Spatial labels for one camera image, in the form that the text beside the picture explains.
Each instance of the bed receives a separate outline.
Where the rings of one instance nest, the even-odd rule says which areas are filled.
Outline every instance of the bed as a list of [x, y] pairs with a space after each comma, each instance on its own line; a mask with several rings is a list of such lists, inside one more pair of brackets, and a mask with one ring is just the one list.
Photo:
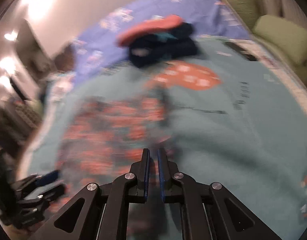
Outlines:
[[[135, 68], [126, 49], [116, 47], [116, 35], [169, 14], [193, 24], [199, 55]], [[72, 50], [74, 71], [50, 85], [45, 121], [19, 168], [20, 177], [61, 170], [68, 192], [50, 213], [87, 183], [128, 172], [142, 148], [163, 145], [179, 170], [197, 182], [224, 184], [283, 240], [301, 236], [307, 90], [252, 40], [223, 0], [137, 0], [74, 39]], [[156, 183], [153, 175], [149, 204], [131, 206], [128, 239], [152, 232], [157, 239], [181, 238], [175, 206], [159, 201]]]

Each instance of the teal bed sheet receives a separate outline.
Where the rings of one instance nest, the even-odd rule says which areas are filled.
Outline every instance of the teal bed sheet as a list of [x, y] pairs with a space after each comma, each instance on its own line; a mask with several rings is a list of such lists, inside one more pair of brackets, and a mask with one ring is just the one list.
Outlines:
[[[199, 65], [199, 71], [213, 72], [217, 84], [200, 90], [179, 83], [166, 88], [166, 133], [177, 149], [174, 161], [197, 182], [221, 182], [283, 240], [298, 239], [307, 227], [300, 215], [307, 201], [301, 187], [307, 171], [307, 115], [270, 69], [246, 60], [223, 40], [199, 39], [201, 55], [183, 59]], [[144, 71], [122, 62], [66, 95], [27, 174], [55, 169], [63, 135], [85, 98], [112, 102], [142, 95], [148, 82], [163, 82], [159, 73], [173, 71], [168, 68], [158, 64]], [[170, 208], [159, 239], [181, 239]]]

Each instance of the triangular cutout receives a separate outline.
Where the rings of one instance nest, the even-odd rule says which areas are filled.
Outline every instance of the triangular cutout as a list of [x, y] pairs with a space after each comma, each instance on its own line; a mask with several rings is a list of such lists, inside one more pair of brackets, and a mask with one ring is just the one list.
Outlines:
[[66, 210], [65, 213], [62, 214], [61, 217], [55, 221], [54, 226], [66, 231], [67, 233], [71, 233], [75, 228], [84, 203], [85, 199], [79, 198], [70, 208]]
[[241, 232], [254, 226], [254, 222], [247, 216], [230, 198], [225, 198], [224, 203], [227, 207], [233, 226], [237, 232]]

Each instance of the black folded garment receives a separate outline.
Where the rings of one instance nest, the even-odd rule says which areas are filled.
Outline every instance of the black folded garment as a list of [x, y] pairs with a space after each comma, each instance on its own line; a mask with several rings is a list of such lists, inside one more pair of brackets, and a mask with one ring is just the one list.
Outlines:
[[141, 68], [161, 60], [196, 55], [198, 48], [189, 38], [192, 32], [192, 25], [183, 23], [169, 32], [140, 37], [129, 46], [129, 60]]

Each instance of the green cushion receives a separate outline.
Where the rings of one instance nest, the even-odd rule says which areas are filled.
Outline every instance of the green cushion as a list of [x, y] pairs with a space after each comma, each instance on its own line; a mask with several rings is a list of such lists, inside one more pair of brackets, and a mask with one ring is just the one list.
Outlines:
[[226, 0], [249, 29], [255, 26], [260, 13], [255, 0]]
[[296, 64], [307, 59], [307, 30], [273, 15], [264, 15], [257, 21], [253, 33], [275, 44]]
[[303, 65], [297, 65], [295, 64], [287, 54], [285, 54], [279, 47], [277, 47], [275, 44], [266, 41], [262, 39], [261, 37], [258, 37], [255, 35], [255, 41], [258, 41], [260, 44], [262, 44], [267, 50], [269, 50], [276, 59], [286, 63], [294, 72], [295, 74], [300, 78], [300, 80], [303, 82], [304, 85], [307, 86], [307, 67]]

